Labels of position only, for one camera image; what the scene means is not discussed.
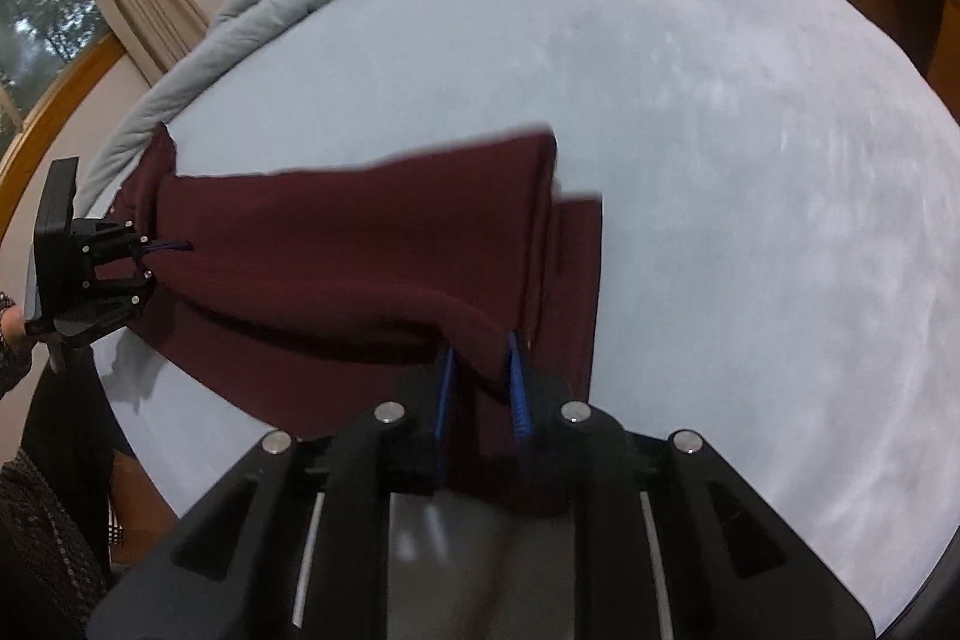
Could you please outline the checkered sleeve left forearm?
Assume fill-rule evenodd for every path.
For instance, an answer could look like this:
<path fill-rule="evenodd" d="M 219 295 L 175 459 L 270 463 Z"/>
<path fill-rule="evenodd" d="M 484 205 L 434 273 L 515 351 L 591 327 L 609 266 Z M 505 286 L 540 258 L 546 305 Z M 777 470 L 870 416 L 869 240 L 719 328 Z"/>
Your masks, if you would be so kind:
<path fill-rule="evenodd" d="M 86 352 L 46 367 L 2 464 L 2 635 L 83 638 L 109 591 L 112 414 Z"/>

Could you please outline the person's left hand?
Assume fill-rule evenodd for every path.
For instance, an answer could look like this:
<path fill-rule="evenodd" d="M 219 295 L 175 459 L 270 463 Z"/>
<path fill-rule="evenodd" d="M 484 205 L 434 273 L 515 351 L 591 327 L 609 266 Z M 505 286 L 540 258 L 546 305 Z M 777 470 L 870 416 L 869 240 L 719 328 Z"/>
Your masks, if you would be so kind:
<path fill-rule="evenodd" d="M 25 312 L 20 305 L 9 305 L 2 310 L 2 338 L 13 353 L 31 353 L 36 339 L 26 333 Z"/>

